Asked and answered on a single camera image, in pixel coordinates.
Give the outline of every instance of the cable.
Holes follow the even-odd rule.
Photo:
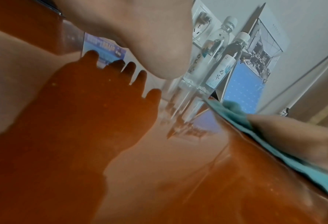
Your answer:
[[[304,75],[299,77],[297,80],[295,80],[291,85],[289,85],[287,88],[285,88],[281,93],[273,97],[268,103],[266,103],[261,109],[257,111],[257,114],[260,113],[262,110],[264,110],[268,105],[270,105],[273,101],[275,101],[278,97],[280,97],[283,93],[285,93],[287,90],[289,90],[292,86],[294,86],[297,82],[299,82],[302,78],[307,76],[310,72],[312,72],[315,68],[317,68],[319,65],[324,63],[328,59],[328,56],[326,56],[323,60],[321,60],[319,63],[317,63],[314,67],[312,67],[309,71],[307,71]]]

